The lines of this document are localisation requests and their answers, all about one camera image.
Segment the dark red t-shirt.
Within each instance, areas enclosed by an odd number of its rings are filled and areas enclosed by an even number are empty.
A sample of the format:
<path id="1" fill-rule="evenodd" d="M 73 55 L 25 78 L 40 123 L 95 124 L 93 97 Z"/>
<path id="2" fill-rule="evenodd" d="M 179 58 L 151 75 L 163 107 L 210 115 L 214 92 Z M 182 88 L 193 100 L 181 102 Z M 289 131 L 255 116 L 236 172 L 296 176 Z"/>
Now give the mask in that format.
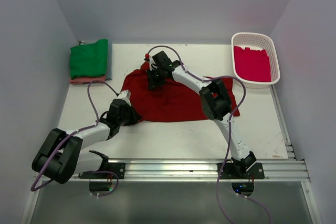
<path id="1" fill-rule="evenodd" d="M 130 101 L 141 121 L 185 122 L 207 119 L 199 94 L 185 85 L 167 79 L 163 86 L 150 90 L 148 69 L 149 64 L 143 63 L 125 77 L 122 86 L 122 90 L 131 92 Z"/>

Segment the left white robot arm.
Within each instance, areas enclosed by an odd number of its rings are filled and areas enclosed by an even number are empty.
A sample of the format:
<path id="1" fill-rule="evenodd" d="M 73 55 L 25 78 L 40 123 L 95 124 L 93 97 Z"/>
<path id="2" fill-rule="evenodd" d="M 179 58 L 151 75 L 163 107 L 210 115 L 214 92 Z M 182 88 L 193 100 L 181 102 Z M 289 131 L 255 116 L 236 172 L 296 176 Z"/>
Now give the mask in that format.
<path id="1" fill-rule="evenodd" d="M 42 176 L 60 184 L 66 183 L 74 174 L 92 172 L 104 178 L 109 172 L 108 156 L 99 151 L 83 149 L 95 143 L 107 141 L 119 133 L 121 126 L 134 125 L 140 120 L 129 98 L 117 97 L 110 104 L 106 116 L 98 123 L 67 132 L 59 128 L 51 130 L 32 162 L 38 173 L 32 191 L 47 185 L 36 186 Z"/>

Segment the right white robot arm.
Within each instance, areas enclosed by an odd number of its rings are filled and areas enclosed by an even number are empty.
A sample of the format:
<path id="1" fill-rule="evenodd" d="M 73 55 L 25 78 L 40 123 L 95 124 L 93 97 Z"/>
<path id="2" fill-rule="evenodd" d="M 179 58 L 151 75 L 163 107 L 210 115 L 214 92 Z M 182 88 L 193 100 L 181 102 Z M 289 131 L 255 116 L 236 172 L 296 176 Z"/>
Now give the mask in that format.
<path id="1" fill-rule="evenodd" d="M 172 61 L 165 52 L 145 55 L 149 88 L 155 89 L 170 79 L 181 83 L 199 95 L 202 111 L 220 129 L 231 153 L 233 173 L 246 178 L 253 171 L 257 160 L 247 146 L 239 129 L 234 125 L 232 102 L 222 78 L 206 78 L 188 71 L 180 60 Z"/>

